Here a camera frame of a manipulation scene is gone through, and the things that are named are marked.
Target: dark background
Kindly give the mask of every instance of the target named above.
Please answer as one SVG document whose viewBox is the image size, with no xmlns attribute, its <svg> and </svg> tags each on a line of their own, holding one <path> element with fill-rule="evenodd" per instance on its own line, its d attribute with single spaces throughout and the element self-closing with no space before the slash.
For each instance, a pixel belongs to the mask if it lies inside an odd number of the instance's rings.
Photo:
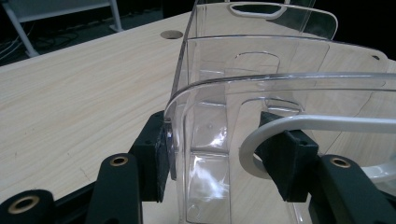
<svg viewBox="0 0 396 224">
<path fill-rule="evenodd" d="M 193 0 L 118 0 L 117 2 L 121 16 L 160 7 L 164 18 L 191 11 L 193 5 Z M 396 9 L 392 2 L 317 0 L 314 8 L 329 11 L 337 17 L 339 26 L 334 40 L 379 49 L 392 60 L 396 60 L 396 44 L 394 43 L 396 34 L 393 31 Z M 104 7 L 44 19 L 35 23 L 32 35 L 110 17 L 109 8 Z M 17 36 L 2 7 L 0 7 L 0 22 L 0 43 Z"/>
</svg>

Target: desk grommet hole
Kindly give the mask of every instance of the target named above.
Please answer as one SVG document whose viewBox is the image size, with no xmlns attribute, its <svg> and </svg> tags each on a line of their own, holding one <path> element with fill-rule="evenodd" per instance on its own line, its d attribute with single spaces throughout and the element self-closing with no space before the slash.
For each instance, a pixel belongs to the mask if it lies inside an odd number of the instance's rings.
<svg viewBox="0 0 396 224">
<path fill-rule="evenodd" d="M 165 39 L 179 39 L 183 36 L 183 33 L 177 30 L 168 30 L 161 33 L 161 37 Z"/>
</svg>

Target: transparent plastic container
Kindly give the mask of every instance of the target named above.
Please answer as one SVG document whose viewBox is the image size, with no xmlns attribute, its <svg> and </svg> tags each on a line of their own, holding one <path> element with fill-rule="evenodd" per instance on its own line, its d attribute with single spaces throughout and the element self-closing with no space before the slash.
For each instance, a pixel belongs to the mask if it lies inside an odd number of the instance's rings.
<svg viewBox="0 0 396 224">
<path fill-rule="evenodd" d="M 277 12 L 250 7 L 232 11 L 244 4 L 276 6 L 282 15 L 251 15 Z M 299 25 L 288 22 L 301 17 Z M 241 146 L 258 130 L 261 112 L 396 119 L 396 77 L 386 74 L 388 58 L 331 41 L 336 24 L 332 14 L 308 7 L 196 2 L 164 114 L 179 223 L 311 222 L 306 203 L 284 203 L 271 179 L 246 168 L 254 170 L 255 159 L 252 153 L 241 156 Z M 393 171 L 396 138 L 363 130 L 303 131 L 320 153 L 356 161 L 379 188 L 395 195 L 393 172 L 380 173 L 377 165 Z"/>
</svg>

